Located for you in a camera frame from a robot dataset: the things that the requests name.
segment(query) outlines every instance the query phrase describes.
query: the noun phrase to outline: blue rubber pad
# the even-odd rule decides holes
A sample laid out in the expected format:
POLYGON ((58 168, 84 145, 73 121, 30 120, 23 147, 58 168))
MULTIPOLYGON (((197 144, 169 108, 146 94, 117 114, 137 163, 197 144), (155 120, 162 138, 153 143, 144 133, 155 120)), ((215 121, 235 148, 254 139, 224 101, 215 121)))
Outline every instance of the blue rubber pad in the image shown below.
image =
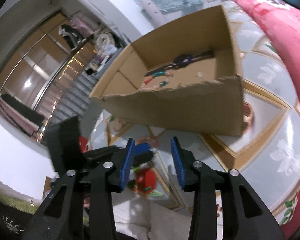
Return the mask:
POLYGON ((184 190, 186 184, 185 168, 182 165, 181 158, 179 156, 178 146, 174 138, 171 138, 171 154, 174 162, 174 167, 176 169, 179 185, 182 188, 182 190, 184 190))
POLYGON ((136 148, 136 145, 134 143, 134 140, 132 138, 129 138, 129 141, 126 146, 126 151, 127 151, 126 159, 124 160, 124 163, 123 163, 122 169, 121 169, 120 187, 121 187, 122 191, 127 186, 128 181, 129 181, 130 170, 131 170, 133 158, 135 155, 135 148, 136 148))
POLYGON ((148 151, 150 151, 150 145, 147 143, 140 143, 136 145, 134 155, 138 156, 148 151))

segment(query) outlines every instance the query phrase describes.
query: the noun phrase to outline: pink blanket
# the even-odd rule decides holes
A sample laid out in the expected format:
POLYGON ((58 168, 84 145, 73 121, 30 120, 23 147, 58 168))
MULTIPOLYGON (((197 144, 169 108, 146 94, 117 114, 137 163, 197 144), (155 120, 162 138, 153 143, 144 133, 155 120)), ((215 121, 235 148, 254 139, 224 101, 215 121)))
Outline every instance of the pink blanket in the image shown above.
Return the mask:
MULTIPOLYGON (((282 0, 232 0, 266 33, 286 65, 300 100, 300 10, 282 0)), ((300 195, 294 217, 283 229, 288 238, 300 226, 300 195)))

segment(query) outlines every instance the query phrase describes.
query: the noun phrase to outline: white fabric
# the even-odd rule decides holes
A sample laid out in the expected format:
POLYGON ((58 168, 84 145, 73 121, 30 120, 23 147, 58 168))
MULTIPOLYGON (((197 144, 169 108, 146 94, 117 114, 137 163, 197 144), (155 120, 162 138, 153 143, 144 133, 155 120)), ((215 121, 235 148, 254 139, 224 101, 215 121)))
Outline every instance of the white fabric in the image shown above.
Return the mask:
MULTIPOLYGON (((187 240, 191 217, 176 213, 131 190, 112 193, 114 221, 118 232, 137 240, 187 240)), ((217 240, 222 239, 218 225, 217 240)))

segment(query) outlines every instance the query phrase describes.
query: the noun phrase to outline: silver screw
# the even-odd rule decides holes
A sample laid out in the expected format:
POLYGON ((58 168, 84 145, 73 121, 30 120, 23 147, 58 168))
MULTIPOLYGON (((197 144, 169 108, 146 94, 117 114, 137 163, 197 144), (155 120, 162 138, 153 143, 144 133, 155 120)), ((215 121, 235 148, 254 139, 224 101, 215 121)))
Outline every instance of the silver screw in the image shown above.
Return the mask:
POLYGON ((74 174, 75 174, 75 170, 69 170, 69 171, 67 171, 67 175, 69 177, 72 177, 74 174))
POLYGON ((193 166, 196 167, 196 168, 201 168, 202 167, 202 162, 195 161, 195 162, 193 162, 193 166))
POLYGON ((232 175, 234 177, 239 175, 239 171, 237 171, 236 169, 230 170, 229 173, 230 173, 230 175, 232 175))
POLYGON ((103 164, 103 166, 104 166, 106 169, 109 169, 109 168, 111 168, 111 167, 113 166, 113 163, 112 163, 112 162, 105 162, 105 163, 103 164))

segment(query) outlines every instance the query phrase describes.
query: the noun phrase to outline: cardboard box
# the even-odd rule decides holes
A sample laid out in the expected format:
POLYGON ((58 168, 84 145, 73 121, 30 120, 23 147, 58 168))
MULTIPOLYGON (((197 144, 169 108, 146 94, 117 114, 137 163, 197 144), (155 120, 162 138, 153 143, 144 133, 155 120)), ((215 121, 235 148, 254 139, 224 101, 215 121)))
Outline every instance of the cardboard box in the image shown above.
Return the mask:
MULTIPOLYGON (((218 135, 242 134, 242 67, 222 6, 169 22, 128 45, 90 97, 128 122, 218 135), (214 51, 214 58, 174 71, 171 82, 141 90, 145 74, 181 54, 214 51)), ((158 84, 167 77, 155 78, 158 84)))

